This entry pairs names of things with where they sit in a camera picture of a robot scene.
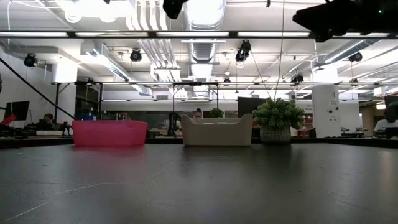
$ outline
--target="spotlight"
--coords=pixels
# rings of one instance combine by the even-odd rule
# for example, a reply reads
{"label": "spotlight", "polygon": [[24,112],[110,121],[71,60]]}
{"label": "spotlight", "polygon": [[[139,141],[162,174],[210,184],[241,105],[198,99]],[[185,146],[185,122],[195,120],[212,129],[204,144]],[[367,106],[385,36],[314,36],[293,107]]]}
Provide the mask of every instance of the spotlight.
{"label": "spotlight", "polygon": [[349,56],[348,60],[350,62],[360,62],[362,61],[362,54],[360,52]]}
{"label": "spotlight", "polygon": [[37,66],[36,54],[28,53],[27,57],[24,60],[24,65],[30,68],[34,68]]}
{"label": "spotlight", "polygon": [[132,50],[132,53],[131,53],[131,55],[130,55],[130,59],[131,59],[133,62],[139,62],[139,61],[141,61],[142,56],[141,56],[140,50],[139,50],[139,49],[133,49],[133,50]]}
{"label": "spotlight", "polygon": [[249,52],[251,51],[251,45],[249,40],[243,40],[237,54],[235,60],[237,62],[244,62],[249,57]]}
{"label": "spotlight", "polygon": [[302,74],[297,74],[297,75],[294,75],[294,76],[292,77],[292,81],[290,81],[290,82],[291,82],[291,83],[300,83],[300,82],[302,82],[302,81],[304,81],[303,75],[302,75]]}
{"label": "spotlight", "polygon": [[170,19],[178,18],[182,10],[182,5],[188,0],[164,0],[163,10]]}

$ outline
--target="red object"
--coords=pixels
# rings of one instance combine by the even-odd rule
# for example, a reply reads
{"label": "red object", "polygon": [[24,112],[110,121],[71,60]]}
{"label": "red object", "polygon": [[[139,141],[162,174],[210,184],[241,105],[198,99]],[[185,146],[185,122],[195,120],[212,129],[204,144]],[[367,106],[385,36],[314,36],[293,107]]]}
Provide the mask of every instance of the red object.
{"label": "red object", "polygon": [[15,121],[17,119],[17,116],[11,115],[8,118],[4,119],[4,121],[0,122],[0,125],[8,125],[11,124],[11,122]]}
{"label": "red object", "polygon": [[148,123],[141,121],[73,121],[75,146],[129,147],[145,144]]}

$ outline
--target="cable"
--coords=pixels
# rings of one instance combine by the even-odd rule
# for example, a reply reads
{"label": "cable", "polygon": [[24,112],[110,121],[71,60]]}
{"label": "cable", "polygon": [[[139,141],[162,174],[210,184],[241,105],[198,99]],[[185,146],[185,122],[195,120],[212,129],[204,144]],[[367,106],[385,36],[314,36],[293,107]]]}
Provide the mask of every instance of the cable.
{"label": "cable", "polygon": [[284,29],[285,29],[285,0],[282,6],[282,37],[280,39],[280,54],[279,54],[279,71],[278,71],[278,80],[276,82],[276,89],[274,95],[274,101],[276,100],[276,93],[278,91],[279,79],[280,79],[280,68],[282,66],[282,51],[284,46]]}
{"label": "cable", "polygon": [[260,76],[260,78],[261,78],[261,82],[262,82],[262,84],[264,85],[264,87],[266,88],[269,98],[271,98],[271,95],[270,95],[269,92],[268,92],[267,85],[264,83],[264,79],[262,79],[261,72],[260,72],[260,70],[259,70],[259,67],[257,66],[257,62],[256,62],[256,59],[254,58],[253,51],[250,51],[250,52],[251,52],[251,56],[253,57],[254,64],[256,65],[257,72],[259,73],[259,76]]}
{"label": "cable", "polygon": [[39,94],[42,98],[44,98],[45,100],[47,100],[51,105],[53,105],[54,107],[56,107],[58,110],[64,112],[66,115],[68,115],[69,117],[73,118],[74,120],[77,120],[77,118],[75,118],[74,116],[72,116],[70,113],[68,113],[67,111],[65,111],[64,109],[62,109],[61,107],[59,107],[58,105],[56,105],[55,103],[53,103],[50,99],[48,99],[43,93],[41,93],[39,90],[37,90],[34,86],[32,86],[32,84],[30,84],[28,81],[26,81],[22,76],[20,76],[7,62],[5,62],[2,58],[0,58],[0,62],[3,63],[3,65],[5,65],[14,75],[16,75],[20,80],[22,80],[26,85],[28,85],[29,87],[31,87],[37,94]]}

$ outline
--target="white column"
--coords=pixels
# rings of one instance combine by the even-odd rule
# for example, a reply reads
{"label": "white column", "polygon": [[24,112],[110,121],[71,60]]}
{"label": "white column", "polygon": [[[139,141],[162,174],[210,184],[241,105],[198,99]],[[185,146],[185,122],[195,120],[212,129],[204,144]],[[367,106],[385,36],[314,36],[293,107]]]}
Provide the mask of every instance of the white column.
{"label": "white column", "polygon": [[[337,69],[331,65],[313,71],[314,82],[338,82]],[[339,92],[337,85],[319,85],[312,88],[313,123],[317,138],[341,136]]]}
{"label": "white column", "polygon": [[[75,82],[77,81],[77,64],[69,61],[68,59],[59,60],[57,64],[52,67],[53,81],[57,83]],[[58,96],[58,106],[75,115],[75,102],[76,102],[76,86],[69,85]],[[64,112],[58,110],[57,122],[62,123],[67,121],[72,123],[73,119],[66,115]]]}

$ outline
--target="computer monitor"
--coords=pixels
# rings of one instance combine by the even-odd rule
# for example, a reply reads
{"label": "computer monitor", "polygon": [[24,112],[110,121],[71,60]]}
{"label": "computer monitor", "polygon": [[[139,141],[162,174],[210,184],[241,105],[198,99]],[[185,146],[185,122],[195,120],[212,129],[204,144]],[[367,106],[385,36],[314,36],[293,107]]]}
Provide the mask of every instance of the computer monitor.
{"label": "computer monitor", "polygon": [[13,114],[17,117],[16,121],[26,121],[28,111],[29,101],[7,103],[4,119]]}
{"label": "computer monitor", "polygon": [[245,114],[253,114],[253,111],[266,101],[267,99],[238,97],[238,117],[241,118]]}

